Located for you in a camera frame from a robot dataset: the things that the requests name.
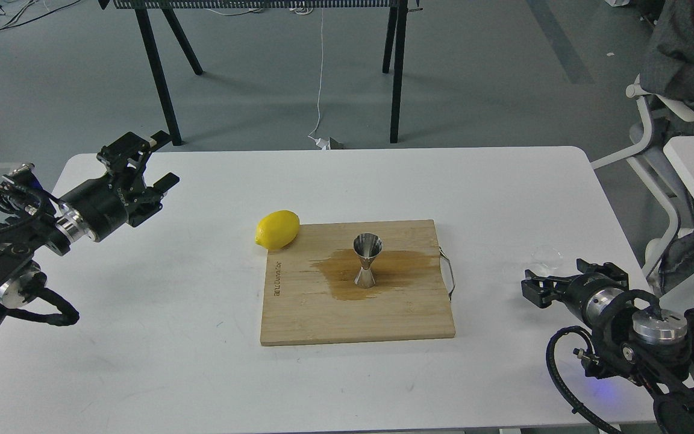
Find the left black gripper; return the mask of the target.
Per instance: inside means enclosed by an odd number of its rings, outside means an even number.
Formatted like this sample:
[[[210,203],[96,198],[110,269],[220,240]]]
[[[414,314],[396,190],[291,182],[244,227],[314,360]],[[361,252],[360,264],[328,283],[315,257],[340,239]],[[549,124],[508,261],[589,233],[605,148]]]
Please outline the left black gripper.
[[[137,227],[157,214],[166,192],[181,179],[170,172],[146,186],[143,174],[152,154],[170,142],[164,131],[149,139],[127,132],[103,146],[96,158],[105,166],[105,175],[61,196],[58,230],[71,243],[83,236],[100,242],[124,223]]]

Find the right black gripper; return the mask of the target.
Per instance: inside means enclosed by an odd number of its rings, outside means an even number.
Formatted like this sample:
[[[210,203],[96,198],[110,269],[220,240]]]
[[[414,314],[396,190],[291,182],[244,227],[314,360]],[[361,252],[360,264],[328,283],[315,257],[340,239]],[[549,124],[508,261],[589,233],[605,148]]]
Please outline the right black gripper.
[[[531,269],[524,270],[521,280],[523,297],[536,307],[545,309],[554,300],[561,300],[570,313],[587,326],[593,326],[615,297],[625,293],[629,286],[628,274],[614,263],[587,263],[576,260],[581,273],[572,280],[556,275],[537,275]]]

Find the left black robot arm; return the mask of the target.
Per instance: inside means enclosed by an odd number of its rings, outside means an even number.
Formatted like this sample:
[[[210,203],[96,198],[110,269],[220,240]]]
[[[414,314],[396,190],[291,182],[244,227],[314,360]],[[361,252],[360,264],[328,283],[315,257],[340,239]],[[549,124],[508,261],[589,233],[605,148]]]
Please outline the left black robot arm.
[[[136,227],[162,209],[162,200],[178,176],[168,173],[146,185],[149,158],[170,142],[158,131],[150,138],[126,133],[104,146],[97,159],[105,166],[89,179],[56,198],[44,190],[33,164],[22,164],[0,183],[0,325],[6,318],[71,326],[79,312],[47,288],[47,276],[34,260],[46,247],[62,256],[74,242],[88,237],[100,242],[127,224]]]

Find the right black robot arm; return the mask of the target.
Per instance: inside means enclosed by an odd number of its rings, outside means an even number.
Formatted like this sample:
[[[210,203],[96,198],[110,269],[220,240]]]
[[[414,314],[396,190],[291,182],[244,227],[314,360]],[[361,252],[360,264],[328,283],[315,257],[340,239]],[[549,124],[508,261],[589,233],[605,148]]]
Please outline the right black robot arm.
[[[522,294],[537,307],[557,300],[582,322],[554,333],[545,354],[549,376],[571,411],[604,432],[619,431],[576,398],[557,369],[557,341],[576,333],[586,343],[574,354],[587,377],[619,376],[644,387],[662,432],[694,433],[694,308],[662,308],[654,294],[630,288],[627,272],[613,263],[578,259],[577,268],[570,277],[528,269],[521,283]]]

